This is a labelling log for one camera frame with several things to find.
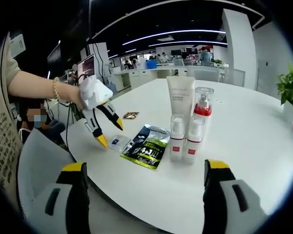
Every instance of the bracelet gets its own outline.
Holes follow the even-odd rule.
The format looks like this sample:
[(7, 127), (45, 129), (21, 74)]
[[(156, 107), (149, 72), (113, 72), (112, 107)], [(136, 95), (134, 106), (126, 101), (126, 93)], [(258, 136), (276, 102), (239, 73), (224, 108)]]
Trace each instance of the bracelet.
[(53, 80), (53, 90), (54, 90), (54, 93), (55, 93), (55, 97), (57, 98), (58, 101), (60, 101), (61, 98), (60, 98), (59, 92), (57, 90), (57, 81), (56, 81), (56, 79)]

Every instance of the red cap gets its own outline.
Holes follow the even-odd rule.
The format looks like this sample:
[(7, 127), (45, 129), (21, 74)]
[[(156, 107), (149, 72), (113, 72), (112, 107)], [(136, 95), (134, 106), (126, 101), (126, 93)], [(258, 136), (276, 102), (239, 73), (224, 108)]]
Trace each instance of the red cap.
[(197, 115), (201, 116), (210, 116), (211, 115), (211, 106), (209, 107), (200, 107), (198, 104), (195, 105), (194, 112)]

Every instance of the white tube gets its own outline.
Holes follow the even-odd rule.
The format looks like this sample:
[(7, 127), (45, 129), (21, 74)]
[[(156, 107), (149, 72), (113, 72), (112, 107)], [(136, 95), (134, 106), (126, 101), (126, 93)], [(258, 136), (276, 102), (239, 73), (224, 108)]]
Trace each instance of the white tube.
[(171, 113), (185, 116), (186, 133), (192, 113), (194, 77), (167, 77)]

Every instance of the blue bin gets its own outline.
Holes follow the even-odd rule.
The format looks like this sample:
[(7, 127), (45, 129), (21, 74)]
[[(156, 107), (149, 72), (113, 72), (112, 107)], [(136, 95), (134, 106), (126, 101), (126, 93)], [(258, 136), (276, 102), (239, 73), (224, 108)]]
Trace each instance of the blue bin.
[(154, 69), (157, 68), (157, 63), (154, 60), (149, 60), (146, 62), (146, 68), (147, 69)]

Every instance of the white table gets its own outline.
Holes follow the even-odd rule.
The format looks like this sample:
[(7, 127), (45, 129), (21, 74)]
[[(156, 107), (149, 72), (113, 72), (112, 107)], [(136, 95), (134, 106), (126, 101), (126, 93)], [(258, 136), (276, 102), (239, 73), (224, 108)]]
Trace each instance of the white table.
[[(157, 171), (104, 150), (80, 120), (68, 129), (69, 149), (87, 162), (90, 179), (114, 202), (141, 220), (174, 234), (202, 233), (204, 160), (230, 165), (261, 199), (267, 214), (277, 209), (293, 180), (293, 128), (282, 119), (280, 101), (223, 83), (196, 81), (215, 89), (209, 133), (194, 165), (172, 163), (169, 148)], [(97, 111), (107, 138), (134, 138), (144, 124), (169, 129), (171, 108), (166, 79), (157, 79), (113, 100), (116, 113), (140, 112), (123, 120), (124, 131)]]

